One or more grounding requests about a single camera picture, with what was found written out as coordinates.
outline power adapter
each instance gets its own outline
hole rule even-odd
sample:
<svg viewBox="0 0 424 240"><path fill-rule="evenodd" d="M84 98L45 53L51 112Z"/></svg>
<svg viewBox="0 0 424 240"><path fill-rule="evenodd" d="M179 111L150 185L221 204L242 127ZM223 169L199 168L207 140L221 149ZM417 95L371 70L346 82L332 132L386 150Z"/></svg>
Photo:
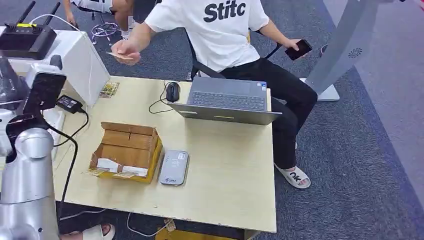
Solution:
<svg viewBox="0 0 424 240"><path fill-rule="evenodd" d="M65 111L74 114L76 112L81 113L83 104L70 96L62 95L56 102L56 105L63 108Z"/></svg>

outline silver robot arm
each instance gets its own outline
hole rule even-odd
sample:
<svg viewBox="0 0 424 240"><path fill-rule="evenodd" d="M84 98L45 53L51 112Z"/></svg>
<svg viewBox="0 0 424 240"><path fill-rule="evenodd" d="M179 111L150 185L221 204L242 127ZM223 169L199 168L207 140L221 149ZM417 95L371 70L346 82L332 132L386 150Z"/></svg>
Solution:
<svg viewBox="0 0 424 240"><path fill-rule="evenodd" d="M13 95L7 104L0 103L0 118L4 120L0 121L0 131L6 133L0 143L7 152L0 195L0 240L60 239L53 138L40 114L55 106L65 83L60 65L33 64L26 84L21 84L7 59L0 56L0 100L4 102L5 97ZM28 90L20 91L22 86L28 86Z"/></svg>
<svg viewBox="0 0 424 240"><path fill-rule="evenodd" d="M0 199L0 239L58 240L53 187L53 138L39 127L22 131L6 163Z"/></svg>

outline black pants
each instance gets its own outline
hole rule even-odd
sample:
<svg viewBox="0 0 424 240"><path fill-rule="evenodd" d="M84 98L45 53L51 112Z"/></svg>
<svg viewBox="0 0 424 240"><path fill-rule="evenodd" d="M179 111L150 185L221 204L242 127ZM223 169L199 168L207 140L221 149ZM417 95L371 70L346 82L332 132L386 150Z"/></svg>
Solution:
<svg viewBox="0 0 424 240"><path fill-rule="evenodd" d="M317 102L317 93L298 77L265 58L220 73L227 79L266 82L271 89L271 110L283 113L272 123L274 162L281 169L296 166L296 135Z"/></svg>

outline gray portable wifi device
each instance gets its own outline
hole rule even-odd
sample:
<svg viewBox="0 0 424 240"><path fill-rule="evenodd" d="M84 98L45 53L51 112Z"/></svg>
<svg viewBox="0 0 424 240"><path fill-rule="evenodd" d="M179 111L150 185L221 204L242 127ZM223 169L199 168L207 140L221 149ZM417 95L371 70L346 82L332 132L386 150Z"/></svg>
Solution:
<svg viewBox="0 0 424 240"><path fill-rule="evenodd" d="M167 150L160 168L159 181L162 184L181 185L186 177L189 153L179 150Z"/></svg>

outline open cardboard box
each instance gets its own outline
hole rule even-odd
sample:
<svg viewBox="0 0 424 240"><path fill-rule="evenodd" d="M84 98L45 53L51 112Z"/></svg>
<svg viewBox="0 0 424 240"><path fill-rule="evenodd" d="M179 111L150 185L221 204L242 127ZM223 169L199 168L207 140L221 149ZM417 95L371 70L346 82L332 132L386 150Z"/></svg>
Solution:
<svg viewBox="0 0 424 240"><path fill-rule="evenodd" d="M89 169L103 171L97 174L99 178L152 182L162 151L162 141L156 129L114 122L102 122L101 127L104 129L103 139L92 154ZM117 172L99 169L99 159L109 159L117 163ZM131 167L147 173L141 176L123 172L123 169Z"/></svg>

